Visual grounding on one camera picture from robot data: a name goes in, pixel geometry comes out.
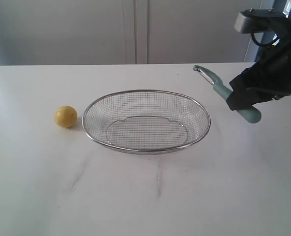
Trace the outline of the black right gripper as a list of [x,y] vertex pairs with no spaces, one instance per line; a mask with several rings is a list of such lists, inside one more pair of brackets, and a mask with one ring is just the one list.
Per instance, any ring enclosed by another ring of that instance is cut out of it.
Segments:
[[226,103],[232,111],[291,95],[291,20],[279,18],[271,23],[279,42],[275,46],[273,41],[258,43],[251,32],[252,40],[261,47],[259,59],[230,81],[233,92]]

